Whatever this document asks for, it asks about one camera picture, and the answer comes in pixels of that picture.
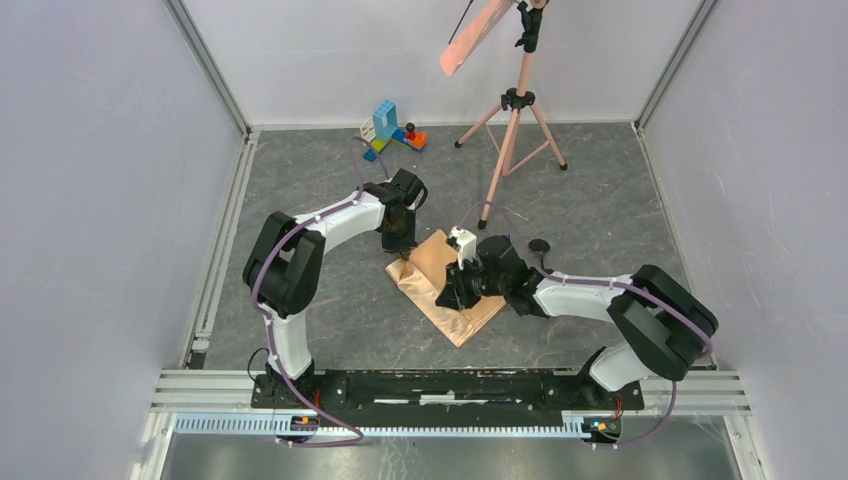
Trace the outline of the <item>peach cloth napkin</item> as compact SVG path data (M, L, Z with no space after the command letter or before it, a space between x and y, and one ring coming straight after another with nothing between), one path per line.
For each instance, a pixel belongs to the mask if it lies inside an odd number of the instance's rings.
M457 259L447 244L447 234L435 230L415 248L407 259L397 259L385 267L399 290L456 347L461 347L481 330L505 306L503 297L483 297L462 311L436 305L446 284L446 266Z

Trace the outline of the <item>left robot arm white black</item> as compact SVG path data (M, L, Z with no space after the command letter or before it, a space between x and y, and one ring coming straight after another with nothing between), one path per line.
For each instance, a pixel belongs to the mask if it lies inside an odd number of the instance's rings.
M288 406L302 407L314 394L305 312L316 295L325 254L369 232L380 234L385 252L411 253L417 247L416 213L427 197L423 181L400 169L391 179L364 183L318 211L267 217L242 277L266 324L269 365L279 377L275 392Z

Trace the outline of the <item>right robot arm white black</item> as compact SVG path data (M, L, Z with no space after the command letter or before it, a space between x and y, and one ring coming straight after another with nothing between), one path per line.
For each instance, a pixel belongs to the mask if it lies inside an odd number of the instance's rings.
M581 317L619 330L622 342L598 351L581 370L578 396L591 408L651 375L681 381L713 351L715 315L658 266L612 277L569 275L529 265L506 235L479 240L453 229L446 242L457 259L446 267L438 306L463 311L500 297L522 316Z

